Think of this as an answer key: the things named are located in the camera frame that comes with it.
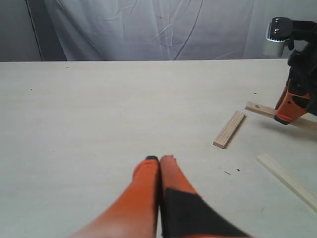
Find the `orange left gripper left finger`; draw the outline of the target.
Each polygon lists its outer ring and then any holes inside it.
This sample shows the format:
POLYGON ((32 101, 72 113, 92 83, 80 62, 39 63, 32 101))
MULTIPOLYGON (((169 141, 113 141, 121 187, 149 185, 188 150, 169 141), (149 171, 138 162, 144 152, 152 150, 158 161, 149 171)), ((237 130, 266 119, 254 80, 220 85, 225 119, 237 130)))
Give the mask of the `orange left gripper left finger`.
POLYGON ((159 160, 147 156, 115 202, 72 238, 154 238, 157 232, 159 160))

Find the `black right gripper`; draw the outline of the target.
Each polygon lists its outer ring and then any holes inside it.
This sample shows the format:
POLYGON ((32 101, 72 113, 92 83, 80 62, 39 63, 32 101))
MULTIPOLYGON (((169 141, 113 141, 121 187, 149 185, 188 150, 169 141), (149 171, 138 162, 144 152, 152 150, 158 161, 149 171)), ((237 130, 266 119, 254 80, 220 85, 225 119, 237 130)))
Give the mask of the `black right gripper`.
POLYGON ((276 106, 274 119, 288 125, 307 113, 311 98, 317 97, 317 24, 312 21, 293 21, 289 49, 295 41, 305 42, 288 59, 289 77, 276 106))

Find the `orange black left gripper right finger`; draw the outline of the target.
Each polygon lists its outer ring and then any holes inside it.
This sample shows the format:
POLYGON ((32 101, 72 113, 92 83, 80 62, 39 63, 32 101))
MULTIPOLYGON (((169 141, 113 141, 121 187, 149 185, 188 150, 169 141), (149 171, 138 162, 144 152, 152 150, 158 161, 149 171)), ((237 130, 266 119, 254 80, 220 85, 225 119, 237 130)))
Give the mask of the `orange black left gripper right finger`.
POLYGON ((164 238, 249 238, 224 219, 197 193, 176 159, 160 160, 162 182, 161 223, 164 238))

